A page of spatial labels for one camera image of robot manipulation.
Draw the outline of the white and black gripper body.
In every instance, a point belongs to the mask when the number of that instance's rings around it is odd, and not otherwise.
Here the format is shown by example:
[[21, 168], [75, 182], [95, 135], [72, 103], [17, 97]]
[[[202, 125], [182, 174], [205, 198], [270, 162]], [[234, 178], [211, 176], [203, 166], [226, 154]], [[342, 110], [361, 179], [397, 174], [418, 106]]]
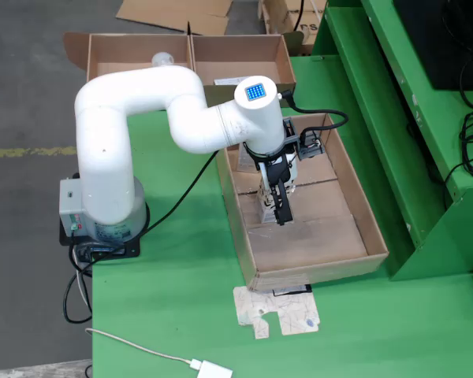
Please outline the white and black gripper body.
[[270, 156], [254, 154], [243, 144], [245, 151], [255, 163], [261, 175], [257, 195], [259, 197], [285, 197], [294, 189], [298, 174], [297, 156], [292, 144], [286, 145]]

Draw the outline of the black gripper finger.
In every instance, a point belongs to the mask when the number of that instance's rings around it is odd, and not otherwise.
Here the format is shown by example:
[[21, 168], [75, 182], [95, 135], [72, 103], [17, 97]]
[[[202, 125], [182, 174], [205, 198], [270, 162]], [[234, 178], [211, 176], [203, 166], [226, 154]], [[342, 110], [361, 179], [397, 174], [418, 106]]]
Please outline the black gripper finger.
[[292, 211], [282, 179], [279, 179], [277, 185], [273, 187], [273, 199], [275, 204], [274, 215], [279, 225], [292, 221]]

